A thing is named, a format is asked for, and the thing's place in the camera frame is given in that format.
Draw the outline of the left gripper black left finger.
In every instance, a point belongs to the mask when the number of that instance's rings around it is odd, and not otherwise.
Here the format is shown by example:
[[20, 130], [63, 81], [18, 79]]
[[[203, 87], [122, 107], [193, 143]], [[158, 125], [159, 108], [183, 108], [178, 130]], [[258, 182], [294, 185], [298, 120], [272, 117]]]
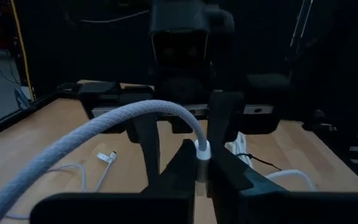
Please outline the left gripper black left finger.
[[62, 193], [30, 213], [30, 224], [193, 224], [196, 151], [186, 139], [140, 193]]

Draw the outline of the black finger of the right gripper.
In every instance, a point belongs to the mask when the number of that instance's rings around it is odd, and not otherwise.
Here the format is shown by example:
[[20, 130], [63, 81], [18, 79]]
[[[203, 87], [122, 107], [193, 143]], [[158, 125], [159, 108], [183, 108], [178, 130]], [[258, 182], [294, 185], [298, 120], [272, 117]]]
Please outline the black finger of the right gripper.
[[140, 144], [148, 184], [152, 185], [160, 174], [160, 140], [156, 115], [150, 113], [131, 118], [127, 122], [127, 135], [132, 143]]
[[243, 93], [212, 92], [208, 103], [208, 141], [212, 150], [237, 139], [243, 111]]

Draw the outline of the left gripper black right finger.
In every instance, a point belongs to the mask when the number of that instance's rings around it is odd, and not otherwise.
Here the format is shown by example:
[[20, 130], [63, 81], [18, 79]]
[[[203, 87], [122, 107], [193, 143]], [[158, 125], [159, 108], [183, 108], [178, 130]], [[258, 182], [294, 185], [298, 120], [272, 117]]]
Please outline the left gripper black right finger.
[[358, 224], [358, 193], [291, 192], [212, 146], [208, 196], [218, 224]]

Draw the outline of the black partition with yellow edge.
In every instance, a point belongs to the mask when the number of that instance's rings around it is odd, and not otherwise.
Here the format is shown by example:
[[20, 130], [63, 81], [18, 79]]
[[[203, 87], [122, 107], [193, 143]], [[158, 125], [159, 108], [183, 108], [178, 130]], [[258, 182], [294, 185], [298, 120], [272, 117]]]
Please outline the black partition with yellow edge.
[[[212, 0], [234, 17], [232, 46], [210, 40], [219, 79], [284, 73], [292, 118], [319, 109], [358, 125], [358, 0]], [[148, 7], [114, 0], [14, 0], [37, 96], [63, 82], [154, 84]]]

